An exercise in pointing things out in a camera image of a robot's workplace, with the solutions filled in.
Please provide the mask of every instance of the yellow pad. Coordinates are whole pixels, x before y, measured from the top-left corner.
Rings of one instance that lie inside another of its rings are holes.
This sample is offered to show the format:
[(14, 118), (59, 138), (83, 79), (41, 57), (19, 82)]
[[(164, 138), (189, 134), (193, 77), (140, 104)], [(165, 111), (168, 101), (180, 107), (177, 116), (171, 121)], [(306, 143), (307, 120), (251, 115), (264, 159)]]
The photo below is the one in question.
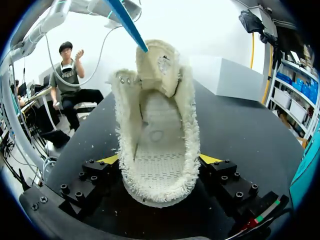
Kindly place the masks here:
[(114, 156), (110, 156), (110, 157), (98, 160), (97, 162), (98, 163), (104, 162), (105, 164), (114, 164), (115, 161), (117, 161), (117, 160), (118, 160), (118, 155), (114, 155)]
[(214, 158), (214, 157), (210, 157), (210, 156), (206, 156), (203, 154), (200, 154), (200, 158), (202, 158), (202, 160), (206, 163), (206, 164), (213, 164), (215, 162), (223, 162), (220, 159)]

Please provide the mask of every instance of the shoe label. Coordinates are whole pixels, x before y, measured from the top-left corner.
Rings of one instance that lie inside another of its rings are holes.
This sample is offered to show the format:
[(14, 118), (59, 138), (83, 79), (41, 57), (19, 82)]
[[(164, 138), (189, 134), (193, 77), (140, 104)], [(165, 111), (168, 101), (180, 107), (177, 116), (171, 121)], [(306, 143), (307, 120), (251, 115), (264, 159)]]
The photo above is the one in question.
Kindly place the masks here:
[(160, 56), (158, 58), (157, 64), (158, 64), (158, 68), (159, 68), (160, 72), (163, 75), (166, 75), (169, 68), (171, 67), (171, 61), (166, 55)]

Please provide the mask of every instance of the shoe tongue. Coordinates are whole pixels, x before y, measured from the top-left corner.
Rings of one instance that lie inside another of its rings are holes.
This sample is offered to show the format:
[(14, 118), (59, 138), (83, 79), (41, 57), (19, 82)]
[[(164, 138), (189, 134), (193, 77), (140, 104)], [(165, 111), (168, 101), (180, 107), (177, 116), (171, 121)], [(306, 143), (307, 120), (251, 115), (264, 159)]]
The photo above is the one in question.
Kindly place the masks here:
[(175, 94), (179, 77), (179, 54), (161, 40), (147, 40), (148, 52), (136, 49), (136, 68), (142, 89), (157, 89), (168, 98)]

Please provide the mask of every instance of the black pants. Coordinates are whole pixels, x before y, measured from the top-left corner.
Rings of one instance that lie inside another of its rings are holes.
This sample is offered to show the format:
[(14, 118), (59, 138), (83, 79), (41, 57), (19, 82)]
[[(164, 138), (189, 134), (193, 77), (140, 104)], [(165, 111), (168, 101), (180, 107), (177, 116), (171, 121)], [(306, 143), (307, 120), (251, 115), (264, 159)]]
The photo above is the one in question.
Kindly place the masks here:
[(74, 109), (76, 104), (83, 102), (99, 104), (103, 99), (101, 92), (93, 89), (81, 89), (74, 96), (64, 96), (62, 98), (62, 107), (64, 115), (70, 123), (70, 128), (76, 131), (80, 126), (77, 111)]

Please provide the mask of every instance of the man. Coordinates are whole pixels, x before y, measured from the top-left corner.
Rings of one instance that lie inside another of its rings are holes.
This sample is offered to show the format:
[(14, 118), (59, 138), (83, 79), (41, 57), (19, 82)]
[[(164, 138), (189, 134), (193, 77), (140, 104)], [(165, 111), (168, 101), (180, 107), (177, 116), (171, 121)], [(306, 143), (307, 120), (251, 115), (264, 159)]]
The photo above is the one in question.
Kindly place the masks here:
[[(78, 84), (78, 76), (82, 79), (85, 77), (85, 70), (81, 64), (81, 57), (84, 55), (84, 50), (80, 50), (75, 55), (75, 60), (71, 58), (73, 45), (67, 41), (61, 44), (59, 53), (62, 57), (61, 64), (56, 68), (57, 73), (63, 80), (71, 84)], [(73, 87), (64, 84), (58, 79), (53, 72), (50, 78), (51, 97), (53, 100), (53, 107), (57, 104), (57, 87), (61, 92), (61, 104), (64, 114), (70, 123), (70, 129), (76, 131), (80, 126), (77, 117), (77, 111), (74, 106), (83, 102), (91, 102), (99, 104), (103, 99), (103, 95), (99, 90), (81, 89), (80, 87)]]
[[(16, 94), (19, 94), (19, 80), (15, 80), (15, 90), (16, 90)], [(15, 95), (15, 90), (14, 90), (14, 88), (13, 88), (14, 86), (12, 85), (11, 86), (11, 91), (12, 91), (12, 94), (13, 94), (13, 96)], [(24, 107), (25, 105), (26, 105), (26, 103), (25, 103), (25, 101), (23, 101), (22, 99), (21, 99), (21, 96), (20, 95), (18, 95), (18, 101), (19, 101), (19, 106), (20, 106), (20, 108), (22, 108), (22, 107)]]

